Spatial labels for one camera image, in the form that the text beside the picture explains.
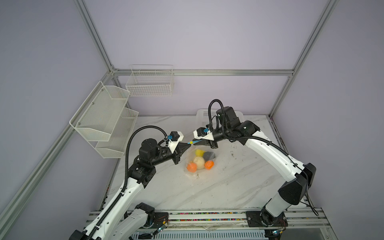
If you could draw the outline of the dark avocado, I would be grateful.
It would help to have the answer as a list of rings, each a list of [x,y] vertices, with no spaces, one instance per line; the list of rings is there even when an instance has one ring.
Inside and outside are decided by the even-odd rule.
[[[216,154],[214,152],[204,152],[203,158],[205,161],[213,161],[216,158]]]

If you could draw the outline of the small yellow lemon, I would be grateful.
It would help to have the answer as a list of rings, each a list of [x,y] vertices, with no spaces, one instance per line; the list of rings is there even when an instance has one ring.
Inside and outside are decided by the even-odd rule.
[[[203,150],[199,150],[199,149],[195,150],[195,155],[197,157],[203,157],[204,153],[205,153],[205,151],[203,151]]]

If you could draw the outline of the clear zip top bag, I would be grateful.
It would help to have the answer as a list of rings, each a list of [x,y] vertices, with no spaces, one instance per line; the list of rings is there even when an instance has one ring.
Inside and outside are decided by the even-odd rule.
[[[218,151],[201,143],[202,141],[198,140],[187,142],[189,148],[182,156],[184,173],[190,179],[211,172],[217,165]]]

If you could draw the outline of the orange tangerine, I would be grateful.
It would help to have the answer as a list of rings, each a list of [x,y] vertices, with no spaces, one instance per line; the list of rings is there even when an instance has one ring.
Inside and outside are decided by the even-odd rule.
[[[187,170],[191,173],[195,173],[197,171],[197,164],[194,162],[190,162],[187,164]]]
[[[210,170],[210,169],[213,168],[214,165],[215,165],[214,161],[209,160],[209,161],[206,161],[206,162],[205,162],[205,164],[204,164],[204,168],[205,168],[206,170]]]

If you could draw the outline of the white garlic bulb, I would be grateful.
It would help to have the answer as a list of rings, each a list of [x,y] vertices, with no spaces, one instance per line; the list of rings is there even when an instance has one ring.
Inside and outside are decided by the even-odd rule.
[[[201,169],[204,169],[204,164],[205,164],[205,160],[203,157],[195,157],[193,159],[193,162],[197,164],[197,169],[198,170],[201,170]]]

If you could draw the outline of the orange tangerine top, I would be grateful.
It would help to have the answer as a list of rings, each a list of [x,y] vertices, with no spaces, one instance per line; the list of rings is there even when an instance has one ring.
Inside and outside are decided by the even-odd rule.
[[[213,168],[214,165],[215,165],[214,161],[209,160],[209,161],[206,161],[206,162],[205,162],[205,164],[204,164],[204,168],[205,168],[206,170],[210,170],[210,169]]]

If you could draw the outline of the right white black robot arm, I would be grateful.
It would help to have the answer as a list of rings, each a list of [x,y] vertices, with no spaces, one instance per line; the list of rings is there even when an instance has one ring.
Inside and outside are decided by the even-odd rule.
[[[263,206],[260,212],[264,226],[272,226],[281,214],[291,206],[298,205],[311,187],[316,167],[291,157],[278,145],[270,141],[253,122],[241,122],[231,107],[216,111],[216,122],[220,127],[210,129],[213,143],[222,140],[240,142],[266,160],[285,180],[278,192]]]

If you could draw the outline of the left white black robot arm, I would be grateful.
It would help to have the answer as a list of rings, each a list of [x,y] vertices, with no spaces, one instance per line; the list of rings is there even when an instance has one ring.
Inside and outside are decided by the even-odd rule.
[[[139,148],[134,163],[126,169],[125,179],[98,217],[83,231],[74,231],[71,240],[108,240],[115,233],[120,220],[156,173],[156,165],[172,160],[178,164],[191,143],[169,141],[161,146],[155,139],[146,139]]]

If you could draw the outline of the white mesh two-tier shelf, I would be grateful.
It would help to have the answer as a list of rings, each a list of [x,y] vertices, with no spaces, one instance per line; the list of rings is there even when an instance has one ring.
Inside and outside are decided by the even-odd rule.
[[[120,159],[139,113],[128,108],[130,92],[104,85],[94,87],[69,125],[104,159]]]

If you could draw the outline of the aluminium front rail base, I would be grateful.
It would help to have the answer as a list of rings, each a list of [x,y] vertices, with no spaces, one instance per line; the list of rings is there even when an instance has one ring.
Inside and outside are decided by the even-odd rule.
[[[262,223],[257,210],[157,212],[140,206],[125,212],[113,226],[112,217],[92,212],[89,225],[75,231],[72,240],[336,240],[337,236],[321,209],[314,215],[307,208],[283,212],[271,226]]]

